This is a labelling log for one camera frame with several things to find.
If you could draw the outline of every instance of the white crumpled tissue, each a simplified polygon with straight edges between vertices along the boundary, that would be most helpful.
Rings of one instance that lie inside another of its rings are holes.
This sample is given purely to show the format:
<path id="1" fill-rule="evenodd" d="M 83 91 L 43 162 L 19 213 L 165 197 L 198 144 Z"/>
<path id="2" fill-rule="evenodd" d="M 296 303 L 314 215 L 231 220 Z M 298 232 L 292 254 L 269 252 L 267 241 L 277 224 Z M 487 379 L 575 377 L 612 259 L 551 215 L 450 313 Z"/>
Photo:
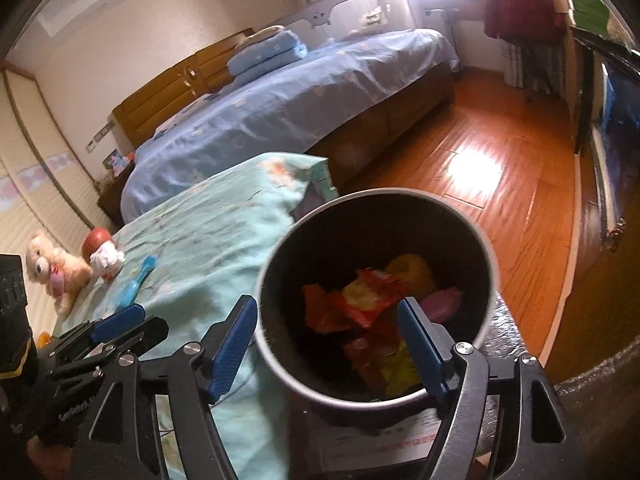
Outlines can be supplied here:
<path id="1" fill-rule="evenodd" d="M 94 276 L 112 280 L 124 265 L 124 253 L 117 250 L 113 242 L 105 242 L 91 255 L 90 263 Z"/>

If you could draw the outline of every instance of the floor plank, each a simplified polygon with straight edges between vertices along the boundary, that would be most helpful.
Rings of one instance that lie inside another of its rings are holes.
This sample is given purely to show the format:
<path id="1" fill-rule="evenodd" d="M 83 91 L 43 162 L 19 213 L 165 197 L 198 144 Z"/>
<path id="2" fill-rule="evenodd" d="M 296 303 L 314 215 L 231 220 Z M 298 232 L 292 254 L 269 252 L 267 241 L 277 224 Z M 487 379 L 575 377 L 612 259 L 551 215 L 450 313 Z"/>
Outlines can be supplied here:
<path id="1" fill-rule="evenodd" d="M 412 187 L 447 200 L 494 246 L 501 292 L 539 354 L 568 261 L 574 214 L 572 126 L 560 99 L 465 71 L 454 105 L 405 133 L 347 188 Z"/>

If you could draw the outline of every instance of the mattress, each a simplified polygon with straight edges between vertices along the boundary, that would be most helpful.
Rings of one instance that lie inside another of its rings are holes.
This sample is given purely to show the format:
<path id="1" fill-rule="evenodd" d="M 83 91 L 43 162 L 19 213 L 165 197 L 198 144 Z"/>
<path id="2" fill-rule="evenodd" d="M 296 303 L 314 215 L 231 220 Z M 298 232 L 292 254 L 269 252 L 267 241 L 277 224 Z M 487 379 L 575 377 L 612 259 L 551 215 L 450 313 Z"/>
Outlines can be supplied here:
<path id="1" fill-rule="evenodd" d="M 171 355 L 225 319 L 240 295 L 254 292 L 268 254 L 305 208 L 336 197 L 319 157 L 267 153 L 223 171 L 124 226 L 114 236 L 126 254 L 119 275 L 89 284 L 56 333 L 112 314 L 124 284 L 152 254 L 158 265 L 136 301 L 148 316 L 166 320 L 169 335 L 142 359 Z M 157 400 L 169 473 L 182 479 L 168 398 Z M 283 386 L 251 344 L 231 390 L 212 408 L 240 479 L 287 478 L 287 412 Z"/>
<path id="2" fill-rule="evenodd" d="M 423 76 L 458 64 L 438 32 L 412 29 L 334 43 L 239 89 L 203 96 L 136 150 L 125 222 L 193 184 L 265 152 L 304 153 Z"/>

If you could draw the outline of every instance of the screw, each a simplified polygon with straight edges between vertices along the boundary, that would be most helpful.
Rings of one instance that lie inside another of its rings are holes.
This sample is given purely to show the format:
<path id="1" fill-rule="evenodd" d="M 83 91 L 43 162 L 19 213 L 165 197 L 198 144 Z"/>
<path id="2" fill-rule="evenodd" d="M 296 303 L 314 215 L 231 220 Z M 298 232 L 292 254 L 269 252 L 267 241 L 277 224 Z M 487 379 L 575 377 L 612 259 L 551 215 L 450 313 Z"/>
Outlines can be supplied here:
<path id="1" fill-rule="evenodd" d="M 123 356 L 120 357 L 120 359 L 118 359 L 118 364 L 120 366 L 129 366 L 133 364 L 133 361 L 135 361 L 133 355 L 124 354 Z"/>
<path id="2" fill-rule="evenodd" d="M 459 354 L 469 355 L 473 353 L 473 351 L 474 351 L 474 346 L 469 343 L 465 343 L 465 342 L 456 343 L 456 352 L 458 352 Z"/>
<path id="3" fill-rule="evenodd" d="M 531 354 L 522 354 L 520 356 L 520 359 L 522 360 L 522 362 L 524 364 L 526 364 L 527 366 L 534 366 L 536 364 L 536 362 L 538 361 L 536 359 L 535 356 L 531 355 Z"/>
<path id="4" fill-rule="evenodd" d="M 187 354 L 187 355 L 194 355 L 197 354 L 200 349 L 202 347 L 200 346 L 200 343 L 187 343 L 185 346 L 182 347 L 182 351 Z"/>

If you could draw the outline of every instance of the bucket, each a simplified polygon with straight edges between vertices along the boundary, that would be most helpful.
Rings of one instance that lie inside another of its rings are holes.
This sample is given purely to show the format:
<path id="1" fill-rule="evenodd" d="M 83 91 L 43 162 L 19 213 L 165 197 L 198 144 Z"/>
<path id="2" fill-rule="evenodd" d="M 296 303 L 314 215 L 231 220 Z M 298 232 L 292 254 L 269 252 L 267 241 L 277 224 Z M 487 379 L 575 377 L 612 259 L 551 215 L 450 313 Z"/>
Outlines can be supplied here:
<path id="1" fill-rule="evenodd" d="M 373 189 L 320 206 L 291 227 L 258 277 L 260 352 L 291 390 L 337 424 L 384 428 L 433 405 L 433 399 L 423 388 L 375 398 L 344 355 L 343 336 L 319 335 L 306 326 L 302 286 L 339 290 L 357 269 L 384 269 L 405 253 L 425 259 L 438 289 L 462 291 L 460 308 L 444 326 L 456 342 L 478 348 L 495 306 L 495 255 L 468 216 L 426 192 Z"/>

